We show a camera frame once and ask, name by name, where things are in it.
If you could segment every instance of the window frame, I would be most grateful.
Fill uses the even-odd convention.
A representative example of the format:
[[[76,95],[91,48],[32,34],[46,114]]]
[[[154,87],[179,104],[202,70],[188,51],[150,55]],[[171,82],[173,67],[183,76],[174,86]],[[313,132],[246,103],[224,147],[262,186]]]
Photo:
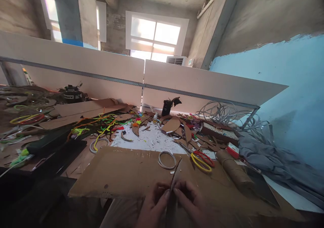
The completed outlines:
[[[141,38],[141,37],[131,36],[132,16],[140,18],[140,19],[154,21],[156,23],[160,22],[163,24],[180,27],[177,44],[174,45],[174,44],[170,44],[170,43],[166,43],[166,42],[160,42],[160,41],[156,41],[156,40],[150,40],[150,39],[145,39],[145,38]],[[185,43],[185,38],[186,38],[186,34],[187,34],[188,24],[189,24],[189,19],[158,16],[158,15],[138,13],[138,12],[133,12],[133,11],[126,11],[126,49],[137,50],[137,49],[132,48],[132,46],[131,46],[131,40],[133,38],[133,39],[137,39],[137,40],[141,40],[141,41],[151,42],[153,44],[156,43],[156,44],[160,44],[163,46],[174,47],[173,54],[176,56],[181,56],[182,50],[183,50],[183,45]]]
[[[45,0],[40,0],[42,3],[42,8],[43,8],[43,14],[45,17],[45,23],[46,23],[46,28],[48,30],[51,30],[51,37],[52,37],[52,41],[54,40],[54,35],[53,35],[53,31],[55,30],[52,27],[51,24],[51,20],[49,18],[48,12],[47,12],[47,6],[46,6],[46,1]],[[100,1],[96,1],[96,7],[98,7],[98,15],[99,15],[99,33],[98,33],[98,41],[100,42],[107,42],[107,4],[104,2],[100,2]]]

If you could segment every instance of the air conditioner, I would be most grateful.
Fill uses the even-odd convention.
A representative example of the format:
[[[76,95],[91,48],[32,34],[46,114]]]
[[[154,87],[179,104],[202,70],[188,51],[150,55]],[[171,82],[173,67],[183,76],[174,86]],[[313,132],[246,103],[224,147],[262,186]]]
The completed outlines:
[[[168,56],[166,62],[171,64],[188,66],[189,60],[185,56]]]

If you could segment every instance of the gray cloth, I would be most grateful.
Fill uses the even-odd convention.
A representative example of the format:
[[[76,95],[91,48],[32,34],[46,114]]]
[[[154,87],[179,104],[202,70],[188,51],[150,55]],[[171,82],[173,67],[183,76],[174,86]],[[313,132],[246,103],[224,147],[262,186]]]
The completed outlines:
[[[324,178],[287,149],[265,145],[252,137],[239,138],[240,155],[270,179],[286,184],[324,209]]]

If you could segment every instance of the window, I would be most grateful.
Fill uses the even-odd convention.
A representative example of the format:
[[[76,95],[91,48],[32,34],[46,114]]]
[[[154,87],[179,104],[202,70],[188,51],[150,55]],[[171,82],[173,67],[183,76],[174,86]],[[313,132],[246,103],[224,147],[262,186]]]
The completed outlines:
[[[55,0],[41,0],[47,29],[51,30],[51,40],[62,42],[60,25],[56,11]],[[107,14],[106,3],[97,3],[97,29],[98,29],[98,49],[101,50],[100,42],[107,41]]]
[[[166,62],[181,56],[189,19],[126,11],[126,49],[131,56]]]

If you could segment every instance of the cardboard tube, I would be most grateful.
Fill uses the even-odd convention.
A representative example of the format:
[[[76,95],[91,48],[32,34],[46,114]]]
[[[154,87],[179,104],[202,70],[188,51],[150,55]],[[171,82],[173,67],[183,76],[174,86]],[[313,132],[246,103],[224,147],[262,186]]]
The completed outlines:
[[[254,188],[254,182],[226,150],[218,151],[216,157],[238,189]]]

